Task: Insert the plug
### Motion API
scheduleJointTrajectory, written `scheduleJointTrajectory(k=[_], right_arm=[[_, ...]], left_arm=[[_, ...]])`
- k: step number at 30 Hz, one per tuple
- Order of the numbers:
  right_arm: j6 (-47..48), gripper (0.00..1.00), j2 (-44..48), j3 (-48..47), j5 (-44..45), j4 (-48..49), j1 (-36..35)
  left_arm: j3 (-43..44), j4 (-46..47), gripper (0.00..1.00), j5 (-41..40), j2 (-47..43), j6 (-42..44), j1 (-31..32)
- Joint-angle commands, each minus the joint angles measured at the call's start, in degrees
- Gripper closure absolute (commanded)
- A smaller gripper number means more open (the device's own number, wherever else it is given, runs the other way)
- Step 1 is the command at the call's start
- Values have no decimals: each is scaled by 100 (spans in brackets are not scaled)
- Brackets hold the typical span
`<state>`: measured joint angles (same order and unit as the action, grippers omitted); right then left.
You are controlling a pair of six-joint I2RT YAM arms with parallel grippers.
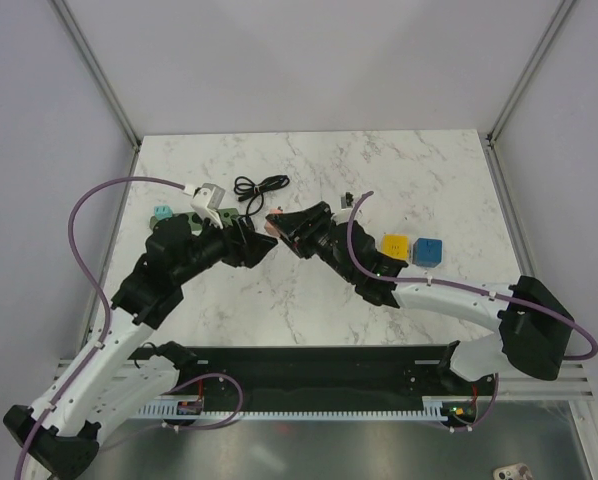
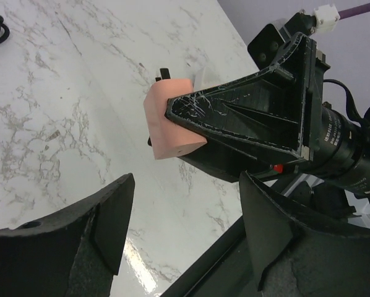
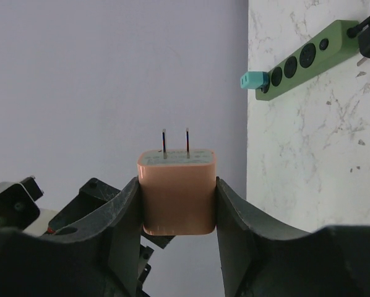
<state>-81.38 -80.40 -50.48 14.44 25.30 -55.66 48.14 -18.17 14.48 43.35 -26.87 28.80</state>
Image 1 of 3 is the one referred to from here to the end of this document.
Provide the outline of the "pink cube block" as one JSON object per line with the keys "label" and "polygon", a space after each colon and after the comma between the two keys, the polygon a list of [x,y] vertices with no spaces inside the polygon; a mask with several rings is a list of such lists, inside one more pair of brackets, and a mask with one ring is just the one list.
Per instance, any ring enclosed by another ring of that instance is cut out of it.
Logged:
{"label": "pink cube block", "polygon": [[[283,212],[282,209],[271,209],[268,214],[266,215],[266,217],[269,217],[270,215],[277,215],[277,214],[281,214]],[[272,237],[275,238],[279,238],[280,237],[280,233],[277,230],[277,228],[269,221],[266,220],[266,223],[264,225],[264,230],[266,231],[266,233]]]}

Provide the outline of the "yellow cube socket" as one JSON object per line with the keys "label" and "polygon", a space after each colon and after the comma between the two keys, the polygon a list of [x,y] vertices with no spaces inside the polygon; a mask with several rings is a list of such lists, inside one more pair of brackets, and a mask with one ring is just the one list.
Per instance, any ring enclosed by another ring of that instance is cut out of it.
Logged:
{"label": "yellow cube socket", "polygon": [[409,239],[406,235],[386,234],[381,241],[381,252],[393,259],[407,261]]}

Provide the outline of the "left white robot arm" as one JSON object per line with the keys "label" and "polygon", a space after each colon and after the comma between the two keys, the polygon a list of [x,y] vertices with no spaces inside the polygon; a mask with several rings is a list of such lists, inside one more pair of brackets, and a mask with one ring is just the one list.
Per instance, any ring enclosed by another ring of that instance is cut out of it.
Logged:
{"label": "left white robot arm", "polygon": [[187,393],[198,382],[192,356],[170,342],[123,381],[113,378],[183,299],[183,285],[218,262],[253,268],[277,245],[244,220],[193,234],[184,215],[158,222],[145,253],[112,298],[100,333],[29,407],[15,405],[3,422],[22,447],[58,479],[76,479],[128,418],[157,396]]}

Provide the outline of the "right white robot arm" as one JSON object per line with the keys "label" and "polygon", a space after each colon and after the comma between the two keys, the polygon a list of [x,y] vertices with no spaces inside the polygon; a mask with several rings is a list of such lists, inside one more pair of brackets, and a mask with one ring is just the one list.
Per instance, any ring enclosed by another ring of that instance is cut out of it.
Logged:
{"label": "right white robot arm", "polygon": [[485,337],[447,346],[436,371],[444,391],[460,393],[487,375],[510,370],[557,379],[574,320],[540,280],[522,275],[511,285],[470,285],[430,275],[402,277],[406,262],[379,252],[348,212],[335,215],[324,202],[272,212],[266,220],[295,255],[318,257],[370,304],[430,311],[488,330]]}

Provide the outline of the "blue cube socket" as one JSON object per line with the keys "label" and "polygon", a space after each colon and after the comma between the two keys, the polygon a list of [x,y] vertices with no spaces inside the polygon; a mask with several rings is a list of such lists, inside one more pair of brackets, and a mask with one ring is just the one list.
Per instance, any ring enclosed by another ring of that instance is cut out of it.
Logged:
{"label": "blue cube socket", "polygon": [[412,247],[412,263],[427,268],[438,266],[443,259],[443,242],[440,239],[418,238]]}

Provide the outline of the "teal plug adapter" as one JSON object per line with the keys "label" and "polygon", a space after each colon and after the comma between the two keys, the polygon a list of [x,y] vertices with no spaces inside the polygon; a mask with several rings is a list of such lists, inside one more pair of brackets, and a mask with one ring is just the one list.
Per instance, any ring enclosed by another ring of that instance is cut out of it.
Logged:
{"label": "teal plug adapter", "polygon": [[171,218],[173,211],[168,205],[158,205],[153,208],[153,216],[157,221]]}

